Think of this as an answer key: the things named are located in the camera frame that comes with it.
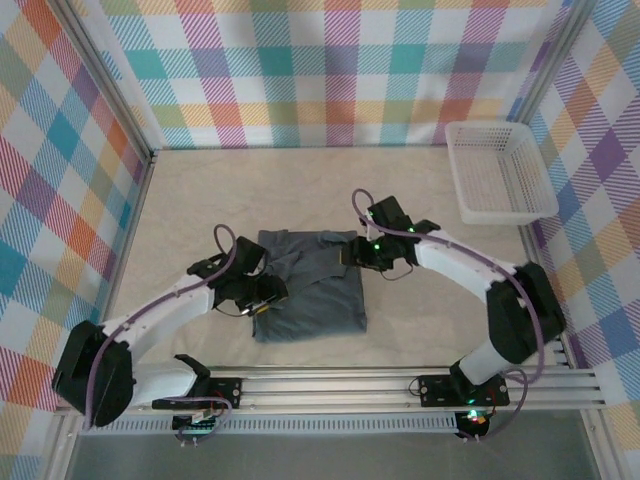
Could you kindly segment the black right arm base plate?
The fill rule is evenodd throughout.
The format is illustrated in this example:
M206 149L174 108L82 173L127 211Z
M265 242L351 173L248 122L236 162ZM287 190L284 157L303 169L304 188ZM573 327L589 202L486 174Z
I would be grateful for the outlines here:
M495 375L474 385L463 375L422 375L418 394L422 407L502 407L510 404L505 379Z

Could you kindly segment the white plastic lattice basket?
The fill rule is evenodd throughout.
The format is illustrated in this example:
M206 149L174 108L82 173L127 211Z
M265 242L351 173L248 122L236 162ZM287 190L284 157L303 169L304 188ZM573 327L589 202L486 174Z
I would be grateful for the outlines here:
M454 121L445 139L461 219L470 225L528 225L559 204L531 129L507 121Z

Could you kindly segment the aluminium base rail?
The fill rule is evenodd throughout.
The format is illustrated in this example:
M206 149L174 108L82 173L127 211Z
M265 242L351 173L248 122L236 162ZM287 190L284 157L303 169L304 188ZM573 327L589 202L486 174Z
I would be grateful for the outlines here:
M240 378L240 405L249 413L364 413L416 411L513 410L518 405L533 410L600 409L604 396L590 370L548 367L530 386L505 379L510 404L498 407L422 407L418 380L422 375L447 375L443 368L208 368L211 377ZM155 410L150 404L129 408Z

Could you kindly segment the aluminium frame post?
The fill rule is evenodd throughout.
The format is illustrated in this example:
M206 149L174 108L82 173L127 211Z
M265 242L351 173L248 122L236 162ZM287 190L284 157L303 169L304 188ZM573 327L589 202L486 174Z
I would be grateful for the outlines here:
M598 0L548 0L506 119L529 124Z
M72 6L71 0L46 0L63 29L83 61L85 68L95 81L97 88L104 95L124 132L133 144L133 148L146 164L152 164L154 150L146 139L143 130L129 108L121 89L111 75L106 63L89 35L79 14Z

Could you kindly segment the right controller board with light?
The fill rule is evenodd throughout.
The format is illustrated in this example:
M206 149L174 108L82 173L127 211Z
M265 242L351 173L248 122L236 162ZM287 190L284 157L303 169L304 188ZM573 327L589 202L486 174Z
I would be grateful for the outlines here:
M455 435L462 440L478 440L488 434L490 420L496 410L471 409L455 413Z

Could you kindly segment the grey t-shirt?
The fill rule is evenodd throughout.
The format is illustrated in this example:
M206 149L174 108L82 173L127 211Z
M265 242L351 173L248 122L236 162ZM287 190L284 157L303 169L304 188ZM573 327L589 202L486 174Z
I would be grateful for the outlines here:
M282 279L288 296L253 317L259 343L291 343L364 334L364 291L358 268L340 262L341 247L354 231L261 230L268 253L266 272Z

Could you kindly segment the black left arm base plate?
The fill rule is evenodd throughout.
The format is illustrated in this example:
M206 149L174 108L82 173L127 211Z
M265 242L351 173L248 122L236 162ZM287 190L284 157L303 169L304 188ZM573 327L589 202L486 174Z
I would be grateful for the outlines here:
M227 400L232 408L238 408L242 394L240 378L202 378L195 382L191 389L182 395L164 396L153 400L151 406L155 410L204 410L221 409L225 405L212 398Z

